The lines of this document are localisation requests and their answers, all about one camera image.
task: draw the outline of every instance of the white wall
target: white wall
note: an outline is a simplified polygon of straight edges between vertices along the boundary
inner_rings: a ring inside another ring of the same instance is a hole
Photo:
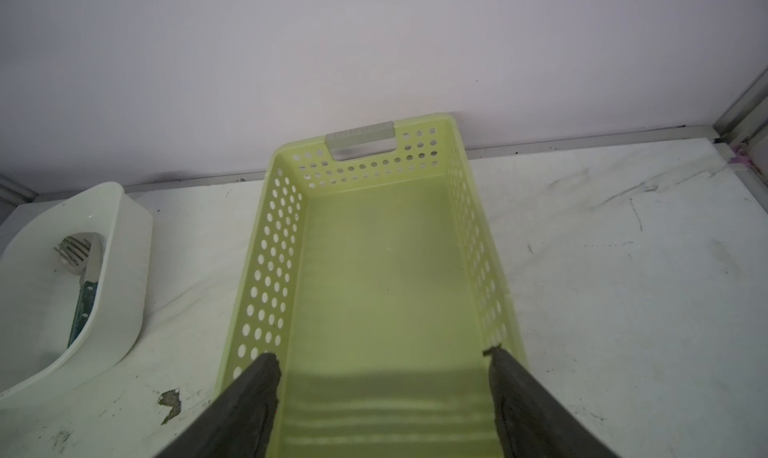
[[[0,172],[252,171],[434,111],[469,147],[713,123],[767,38],[766,0],[0,0]]]

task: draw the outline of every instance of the metal utensil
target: metal utensil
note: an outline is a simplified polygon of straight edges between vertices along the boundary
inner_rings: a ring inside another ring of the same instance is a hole
[[[96,288],[101,275],[101,240],[95,233],[76,233],[64,237],[54,249],[62,257],[68,271],[81,275],[80,296],[69,332],[69,346],[80,335],[94,307]]]

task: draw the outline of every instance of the white plastic container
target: white plastic container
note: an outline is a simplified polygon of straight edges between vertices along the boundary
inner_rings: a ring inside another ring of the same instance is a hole
[[[117,183],[102,183],[40,214],[0,257],[0,408],[33,406],[112,367],[141,329],[153,218]],[[79,277],[53,247],[101,235],[104,263],[91,316],[67,348]]]

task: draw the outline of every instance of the white marble tabletop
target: white marble tabletop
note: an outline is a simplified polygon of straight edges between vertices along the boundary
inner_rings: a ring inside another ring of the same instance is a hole
[[[471,162],[532,373],[621,456],[768,456],[768,215],[705,139]],[[115,367],[0,412],[0,456],[152,456],[210,403],[261,182],[131,194],[144,327]],[[52,206],[16,209],[0,249]],[[181,413],[161,393],[178,390]]]

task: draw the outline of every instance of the green handle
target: green handle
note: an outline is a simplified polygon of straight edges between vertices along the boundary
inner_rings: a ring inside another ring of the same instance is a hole
[[[69,343],[67,343],[67,346],[72,345],[74,339],[83,330],[88,317],[91,316],[91,311],[94,309],[97,286],[98,284],[93,281],[83,283],[80,289],[80,297],[78,298],[78,306],[74,309],[74,319],[72,320],[72,329],[69,332]]]

